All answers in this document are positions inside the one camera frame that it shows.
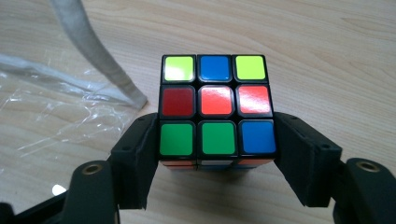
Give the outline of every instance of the black holder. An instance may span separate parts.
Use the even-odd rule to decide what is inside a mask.
[[[118,209],[145,208],[158,165],[157,118],[137,119],[108,161],[78,167],[66,193],[16,216],[0,203],[0,224],[120,223]],[[327,207],[334,198],[336,224],[395,223],[396,179],[386,167],[365,159],[343,163],[342,149],[302,120],[278,112],[275,120],[275,162],[302,205]]]

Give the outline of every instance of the blue sticker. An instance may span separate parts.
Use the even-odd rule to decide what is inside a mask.
[[[200,78],[204,81],[228,81],[231,77],[230,60],[226,56],[202,56]]]
[[[246,153],[262,154],[276,151],[272,121],[243,121],[242,142]]]

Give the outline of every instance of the wood grain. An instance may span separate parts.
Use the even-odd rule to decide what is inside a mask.
[[[352,157],[396,174],[396,3],[366,1],[84,1],[94,30],[149,103],[137,112],[0,73],[0,201],[20,212],[105,159],[158,106],[161,57],[260,53],[276,111],[300,117]],[[0,1],[0,52],[104,80],[70,44],[47,1]],[[332,223],[306,208],[272,164],[246,173],[159,167],[147,211],[122,223]]]

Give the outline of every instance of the rubik's cube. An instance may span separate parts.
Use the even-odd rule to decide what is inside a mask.
[[[249,169],[276,155],[263,55],[163,55],[159,160],[169,169]]]

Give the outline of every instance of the yellow-green sticker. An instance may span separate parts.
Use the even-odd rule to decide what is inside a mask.
[[[168,56],[165,58],[166,81],[192,81],[194,61],[191,56]]]
[[[262,56],[236,56],[236,76],[241,80],[265,79]]]

